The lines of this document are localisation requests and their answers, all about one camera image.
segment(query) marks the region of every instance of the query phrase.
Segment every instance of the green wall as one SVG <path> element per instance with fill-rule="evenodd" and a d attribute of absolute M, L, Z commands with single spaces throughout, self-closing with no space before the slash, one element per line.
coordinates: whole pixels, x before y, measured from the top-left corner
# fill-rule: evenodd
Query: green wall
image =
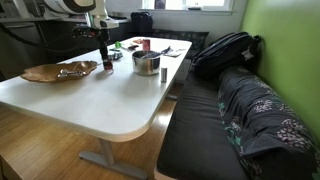
<path fill-rule="evenodd" d="M 320 0 L 248 0 L 241 30 L 263 37 L 259 76 L 320 142 Z"/>

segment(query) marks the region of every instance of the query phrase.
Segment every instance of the metal pot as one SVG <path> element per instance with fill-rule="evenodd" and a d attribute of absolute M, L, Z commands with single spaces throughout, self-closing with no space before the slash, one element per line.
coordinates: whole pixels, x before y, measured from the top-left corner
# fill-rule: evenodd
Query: metal pot
<path fill-rule="evenodd" d="M 133 70 L 142 76 L 158 74 L 160 70 L 160 56 L 144 58 L 146 54 L 157 53 L 155 51 L 136 51 L 132 54 Z"/>

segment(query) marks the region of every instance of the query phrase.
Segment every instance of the white table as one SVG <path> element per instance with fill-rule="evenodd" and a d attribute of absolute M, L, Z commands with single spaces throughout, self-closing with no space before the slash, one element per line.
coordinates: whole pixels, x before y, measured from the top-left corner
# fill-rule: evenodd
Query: white table
<path fill-rule="evenodd" d="M 134 39 L 143 37 L 121 43 L 128 45 Z M 99 138 L 102 155 L 83 151 L 80 158 L 147 179 L 145 171 L 116 161 L 110 142 L 129 141 L 148 130 L 191 46 L 187 41 L 150 39 L 151 50 L 161 51 L 168 46 L 184 49 L 177 58 L 161 56 L 160 67 L 168 68 L 167 83 L 160 82 L 160 73 L 154 76 L 134 73 L 132 53 L 122 51 L 123 57 L 113 61 L 113 74 L 99 65 L 87 77 L 62 83 L 35 83 L 16 77 L 0 83 L 0 101 L 19 112 Z M 85 60 L 102 62 L 98 50 L 65 62 Z"/>

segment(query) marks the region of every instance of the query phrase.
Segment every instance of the wooden bowl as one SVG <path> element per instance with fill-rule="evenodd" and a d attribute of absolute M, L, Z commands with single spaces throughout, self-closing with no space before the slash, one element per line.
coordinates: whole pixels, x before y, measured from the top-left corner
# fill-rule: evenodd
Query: wooden bowl
<path fill-rule="evenodd" d="M 31 82 L 55 83 L 81 79 L 88 76 L 91 71 L 96 68 L 97 62 L 95 61 L 74 61 L 72 63 L 46 64 L 25 69 L 24 73 L 20 75 L 20 77 Z M 82 76 L 58 77 L 62 69 L 66 69 L 68 71 L 82 71 L 84 73 Z"/>

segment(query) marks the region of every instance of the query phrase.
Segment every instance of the wooden floor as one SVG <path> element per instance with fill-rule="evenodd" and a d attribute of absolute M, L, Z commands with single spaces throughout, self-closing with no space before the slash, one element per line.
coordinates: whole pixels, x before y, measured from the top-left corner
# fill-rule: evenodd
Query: wooden floor
<path fill-rule="evenodd" d="M 171 94 L 178 95 L 181 84 Z M 165 99 L 150 129 L 141 137 L 112 143 L 115 158 L 147 171 L 153 169 L 176 102 Z M 82 150 L 100 153 L 98 139 L 0 106 L 0 154 L 22 179 L 130 180 L 129 176 L 81 160 Z"/>

